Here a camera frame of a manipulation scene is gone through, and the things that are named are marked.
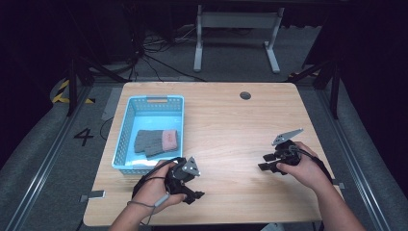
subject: blue plastic basket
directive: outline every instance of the blue plastic basket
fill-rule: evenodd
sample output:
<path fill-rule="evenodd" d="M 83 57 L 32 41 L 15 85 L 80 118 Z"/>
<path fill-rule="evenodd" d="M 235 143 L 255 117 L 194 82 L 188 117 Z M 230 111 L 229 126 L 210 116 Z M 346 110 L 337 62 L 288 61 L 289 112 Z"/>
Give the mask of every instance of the blue plastic basket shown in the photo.
<path fill-rule="evenodd" d="M 181 95 L 136 95 L 129 98 L 112 167 L 123 174 L 146 174 L 160 160 L 183 156 L 184 97 Z M 146 158 L 135 153 L 134 145 L 139 130 L 177 130 L 178 147 L 174 151 Z"/>

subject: white stand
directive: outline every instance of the white stand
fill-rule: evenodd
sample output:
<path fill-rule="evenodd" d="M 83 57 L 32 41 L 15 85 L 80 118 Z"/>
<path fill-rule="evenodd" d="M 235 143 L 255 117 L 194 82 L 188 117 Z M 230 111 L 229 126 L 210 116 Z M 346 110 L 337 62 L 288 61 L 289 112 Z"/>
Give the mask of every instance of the white stand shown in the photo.
<path fill-rule="evenodd" d="M 279 65 L 273 53 L 273 44 L 282 20 L 284 8 L 277 13 L 214 13 L 202 12 L 201 5 L 197 11 L 197 45 L 195 47 L 194 68 L 195 72 L 201 71 L 203 54 L 202 28 L 260 28 L 271 29 L 272 35 L 269 41 L 265 41 L 270 66 L 273 73 L 279 73 Z"/>

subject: table surface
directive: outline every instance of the table surface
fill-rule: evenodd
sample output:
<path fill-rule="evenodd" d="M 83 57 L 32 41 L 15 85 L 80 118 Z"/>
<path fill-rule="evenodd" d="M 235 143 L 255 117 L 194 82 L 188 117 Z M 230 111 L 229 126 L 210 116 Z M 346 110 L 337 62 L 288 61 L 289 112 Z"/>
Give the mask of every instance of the table surface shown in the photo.
<path fill-rule="evenodd" d="M 249 100 L 240 98 L 243 91 L 251 94 Z M 263 156 L 274 151 L 271 143 L 278 134 L 303 128 L 293 141 L 303 141 L 315 150 L 333 176 L 295 85 L 129 83 L 123 87 L 92 188 L 104 190 L 106 196 L 89 201 L 86 225 L 110 225 L 130 200 L 140 176 L 122 175 L 112 167 L 119 129 L 130 96 L 157 94 L 185 98 L 184 156 L 193 156 L 201 172 L 187 186 L 205 195 L 191 205 L 166 208 L 150 224 L 321 220 L 310 189 L 290 175 L 258 168 Z"/>

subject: forearm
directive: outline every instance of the forearm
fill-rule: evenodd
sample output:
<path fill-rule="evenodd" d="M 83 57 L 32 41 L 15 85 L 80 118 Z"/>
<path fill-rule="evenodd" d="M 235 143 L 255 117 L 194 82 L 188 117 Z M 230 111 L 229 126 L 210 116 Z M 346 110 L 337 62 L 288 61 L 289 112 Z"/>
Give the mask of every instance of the forearm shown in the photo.
<path fill-rule="evenodd" d="M 126 206 L 112 224 L 110 231 L 138 231 L 141 221 L 144 219 L 141 214 L 145 208 L 139 205 L 130 204 Z"/>
<path fill-rule="evenodd" d="M 332 185 L 323 184 L 315 193 L 326 230 L 365 230 Z"/>

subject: human hand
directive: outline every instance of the human hand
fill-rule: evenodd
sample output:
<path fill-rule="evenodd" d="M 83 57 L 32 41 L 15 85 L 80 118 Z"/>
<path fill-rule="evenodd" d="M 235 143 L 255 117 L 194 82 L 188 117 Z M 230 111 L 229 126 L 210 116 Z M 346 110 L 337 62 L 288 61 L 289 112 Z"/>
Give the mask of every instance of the human hand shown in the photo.
<path fill-rule="evenodd" d="M 316 152 L 310 149 L 310 147 L 306 146 L 303 142 L 296 141 L 295 144 L 298 148 L 309 152 L 312 156 L 318 156 Z M 324 184 L 328 183 L 329 185 L 331 185 L 326 175 L 323 173 L 323 171 L 321 171 L 320 167 L 315 162 L 313 162 L 310 157 L 305 155 L 300 156 L 300 162 L 297 166 L 289 166 L 283 163 L 278 163 L 276 167 L 279 170 L 288 172 L 301 184 L 309 187 L 313 191 L 316 191 Z"/>
<path fill-rule="evenodd" d="M 156 164 L 156 167 L 162 164 L 163 162 L 164 161 L 160 161 L 158 164 Z M 165 177 L 167 175 L 168 170 L 175 165 L 176 164 L 172 162 L 168 165 L 161 167 L 151 176 L 149 176 L 146 179 L 146 182 L 141 186 L 139 191 L 132 198 L 132 200 L 138 203 L 153 206 L 156 202 L 163 198 L 167 194 L 165 188 Z M 147 207 L 133 203 L 132 205 L 140 206 L 138 218 L 141 221 L 142 219 L 152 215 L 152 212 L 153 214 L 157 214 L 170 205 L 175 205 L 182 202 L 185 198 L 186 198 L 185 194 L 172 194 L 157 208 Z"/>

